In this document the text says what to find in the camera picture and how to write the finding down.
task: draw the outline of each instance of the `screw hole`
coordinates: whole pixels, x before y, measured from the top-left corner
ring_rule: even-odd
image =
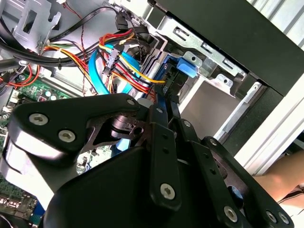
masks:
[[[168,150],[167,148],[165,148],[165,147],[162,149],[162,151],[163,151],[165,154],[168,154],[168,153],[169,153],[169,150]]]
[[[135,128],[134,134],[141,134],[141,133],[143,133],[143,128],[141,128],[141,127]]]
[[[211,172],[213,175],[217,174],[217,173],[215,172],[214,169],[210,169],[210,172]]]

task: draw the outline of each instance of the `black cable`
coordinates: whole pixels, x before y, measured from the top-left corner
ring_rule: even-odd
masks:
[[[111,40],[109,40],[109,42],[106,42],[106,44],[108,44],[108,43],[114,44],[116,42],[119,42],[120,40],[125,39],[126,37],[127,36],[111,39]],[[132,43],[134,43],[134,41],[138,42],[136,40],[127,40],[125,42],[125,44],[126,45],[132,44]],[[149,46],[149,44],[147,44],[145,41],[142,41],[142,44],[144,46]],[[98,42],[94,43],[92,46],[90,46],[89,48],[87,48],[85,50],[85,56],[87,57],[87,59],[89,59],[88,55],[91,56],[91,54],[93,53],[93,51],[96,49],[97,46],[98,46]],[[16,49],[15,46],[10,46],[10,45],[6,44],[5,41],[2,41],[1,39],[0,39],[0,48],[10,52],[13,56],[15,56],[21,60],[25,60],[30,63],[40,65],[42,67],[59,67],[60,68],[60,67],[67,67],[67,66],[68,67],[75,66],[74,62],[72,60],[70,60],[69,58],[58,59],[58,58],[51,58],[51,57],[42,57],[42,56],[39,56],[36,53],[30,52],[28,50]],[[77,53],[76,56],[79,57],[81,60],[84,59],[84,54],[82,52]]]
[[[0,96],[3,96],[6,93],[7,90],[8,90],[8,88],[6,86],[1,88],[0,89]]]
[[[23,72],[25,70],[26,66],[20,66],[18,69],[17,69],[17,72]],[[20,74],[19,73],[14,73],[12,77],[10,77],[10,80],[9,82],[12,82],[14,81]],[[2,88],[0,88],[0,96],[3,96],[6,91],[7,91],[8,87],[7,86],[4,86]]]
[[[123,77],[126,79],[126,77],[124,76],[124,74],[123,74],[120,70],[118,70],[118,69],[115,68],[115,71],[117,71],[121,76],[123,76]],[[138,92],[142,93],[142,91],[139,90],[139,89],[137,89],[136,87],[132,86],[132,88],[135,89],[135,90],[137,90]]]
[[[118,60],[118,63],[120,63],[121,67],[125,69],[125,71],[127,71],[132,77],[134,80],[137,80],[137,81],[140,81],[140,82],[143,82],[149,86],[152,86],[153,83],[151,82],[146,82],[145,80],[141,79],[140,77],[137,77],[128,67],[126,67],[121,60]]]
[[[97,52],[98,52],[99,57],[100,57],[104,62],[106,62],[106,59],[105,59],[105,58],[103,57],[103,55],[101,54],[101,53],[103,52],[103,50],[102,50],[101,48],[99,48],[99,49],[97,50]],[[135,74],[133,74],[133,72],[132,72],[128,67],[126,67],[126,66],[122,63],[121,60],[118,60],[118,63],[120,63],[121,67],[124,68],[125,71],[127,71],[127,72],[133,77],[134,80],[143,82],[143,83],[145,83],[145,84],[147,84],[147,85],[149,85],[149,86],[152,86],[152,85],[153,85],[153,83],[151,83],[151,82],[146,82],[146,81],[144,81],[143,79],[141,79],[140,77],[137,77]]]
[[[26,49],[14,38],[9,28],[4,23],[3,18],[0,18],[0,37],[9,46],[18,50],[25,51]]]
[[[44,53],[46,53],[46,52],[49,52],[49,51],[57,51],[57,50],[45,50],[42,54],[44,54]],[[80,72],[84,75],[84,77],[85,77],[85,74],[84,74],[84,72],[80,69],[80,67],[78,66],[78,64],[76,64],[75,63],[75,66],[80,70]],[[95,87],[94,87],[94,85],[88,80],[88,82],[90,83],[90,85],[92,86],[92,88],[94,88],[95,89]]]
[[[87,23],[90,19],[92,19],[94,16],[96,16],[98,13],[104,12],[104,11],[108,11],[108,10],[113,10],[116,14],[119,14],[119,12],[112,8],[112,7],[108,7],[108,6],[103,6],[103,7],[99,7],[95,10],[93,10],[91,13],[89,13],[88,15],[86,15],[83,19],[81,19],[79,22],[77,22],[75,25],[73,25],[72,27],[70,27],[67,31],[49,39],[50,42],[55,42],[63,37],[66,37],[67,35],[69,35],[71,32],[74,32],[76,29],[78,29],[79,27],[83,26],[85,23]]]
[[[69,43],[73,44],[78,50],[82,51],[82,49],[77,45],[77,43],[74,42],[74,41],[72,41],[72,40],[69,40],[69,39],[59,39],[59,40],[57,40],[57,42],[58,42],[58,41],[66,41],[66,42],[69,42]]]

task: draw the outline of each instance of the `bolt head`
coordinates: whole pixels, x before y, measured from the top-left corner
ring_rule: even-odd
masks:
[[[76,139],[75,134],[70,130],[62,130],[59,132],[58,137],[61,141],[71,143]]]
[[[273,221],[274,223],[276,223],[275,216],[269,210],[266,211],[266,214],[268,215],[268,217],[270,218],[271,221]]]
[[[230,219],[232,222],[237,222],[238,221],[237,220],[238,216],[231,207],[225,206],[224,207],[224,212],[225,212],[225,215],[227,216],[227,218]]]
[[[135,105],[135,102],[134,102],[133,100],[128,99],[127,102],[128,102],[130,105]]]
[[[283,213],[279,212],[279,216],[284,223],[289,224],[289,220]]]
[[[165,199],[172,200],[175,198],[175,191],[173,187],[167,183],[161,185],[161,194]]]
[[[217,142],[216,142],[216,141],[214,141],[213,139],[210,139],[210,142],[211,142],[211,144],[212,144],[212,145],[214,145],[214,146],[216,146],[216,145],[217,145]]]
[[[157,110],[159,113],[163,113],[162,109],[160,109],[160,108],[157,108],[156,110]]]
[[[48,118],[40,113],[34,113],[29,116],[29,121],[33,123],[34,125],[43,126],[48,123]]]
[[[191,127],[191,124],[190,124],[187,120],[184,121],[184,124],[185,124],[187,127]]]
[[[19,75],[18,78],[19,78],[21,81],[25,80],[25,76],[24,76],[24,75]]]

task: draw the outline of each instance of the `green circuit board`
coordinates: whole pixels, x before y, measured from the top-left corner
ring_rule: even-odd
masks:
[[[20,103],[13,103],[12,98],[17,101],[20,98]],[[17,90],[13,90],[8,102],[7,107],[10,105],[17,106],[22,104],[21,100],[26,98],[25,102],[43,102],[47,100],[67,99],[70,98],[68,95],[58,91],[49,85],[36,80],[33,84],[27,87],[20,87]],[[10,120],[10,113],[5,112],[4,109],[1,111],[0,118],[0,158],[2,157],[3,146],[6,141],[7,125]],[[23,219],[30,219],[35,214],[33,211],[37,199],[24,191],[23,189],[9,183],[0,174],[0,211]]]
[[[68,95],[62,93],[59,90],[53,89],[40,80],[36,80],[33,84],[27,87],[21,87],[18,89],[18,91],[35,101],[52,100],[53,97],[55,97],[55,99],[70,98]]]

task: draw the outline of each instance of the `black wire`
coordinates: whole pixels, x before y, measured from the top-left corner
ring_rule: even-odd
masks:
[[[18,69],[17,69],[17,72],[23,72],[24,69],[26,68],[26,66],[20,66]],[[9,82],[12,82],[14,81],[20,74],[19,73],[14,73],[12,77],[10,77],[10,80]],[[0,96],[3,96],[6,91],[7,91],[8,87],[7,86],[4,86],[0,89]]]
[[[72,41],[72,40],[69,40],[69,39],[60,39],[60,40],[57,40],[57,41],[66,41],[66,42],[69,42],[71,44],[73,44],[78,50],[82,51],[82,49],[77,45],[76,42]]]
[[[98,52],[99,57],[101,57],[101,59],[102,59],[104,62],[106,62],[106,59],[105,59],[105,58],[103,57],[103,55],[101,54],[101,53],[103,52],[103,50],[102,50],[101,48],[98,48],[97,52]],[[133,72],[132,72],[128,67],[126,67],[126,66],[122,63],[121,60],[118,60],[118,63],[120,63],[121,67],[124,68],[125,71],[127,71],[127,72],[133,77],[134,80],[138,80],[138,81],[143,82],[143,83],[145,83],[145,84],[147,84],[147,85],[149,85],[149,86],[152,86],[152,85],[153,85],[152,83],[146,82],[146,81],[142,80],[140,77],[137,77],[135,74],[133,74]]]
[[[46,52],[49,52],[49,51],[57,51],[57,50],[45,50],[42,54],[44,54],[44,53],[46,53]],[[79,65],[78,64],[76,64],[75,63],[75,66],[80,70],[80,72],[84,75],[84,77],[86,76],[85,75],[85,73],[80,69],[80,67],[79,67]]]
[[[54,42],[57,41],[63,37],[66,37],[67,35],[69,35],[71,32],[74,32],[76,29],[78,29],[79,27],[83,26],[85,23],[87,23],[90,19],[92,19],[95,15],[97,15],[98,13],[104,12],[104,11],[108,11],[108,10],[113,10],[116,14],[119,14],[119,12],[112,8],[112,7],[99,7],[95,10],[93,10],[91,13],[89,13],[88,15],[86,15],[84,18],[82,18],[79,22],[77,22],[75,25],[73,25],[72,27],[70,27],[67,31],[49,39],[50,42]]]
[[[118,70],[118,69],[115,69],[115,71],[117,71],[122,77],[124,77],[126,79],[126,77],[124,76],[124,74]],[[138,92],[142,93],[141,90],[137,89],[136,87],[134,87],[133,85],[131,85],[134,89],[136,89]]]
[[[9,46],[13,46],[18,50],[25,51],[26,49],[14,38],[6,24],[4,23],[3,18],[0,18],[0,37],[2,40]]]
[[[126,66],[122,63],[121,60],[118,60],[118,63],[120,63],[120,66],[121,66],[122,68],[124,68],[125,71],[127,71],[130,75],[133,76],[133,79],[134,79],[134,80],[138,80],[138,81],[143,82],[143,83],[145,83],[145,84],[147,84],[147,85],[149,85],[149,86],[152,86],[152,85],[153,85],[153,83],[151,83],[151,82],[146,82],[145,80],[141,79],[140,77],[137,77],[137,76],[136,76],[128,67],[126,67]]]

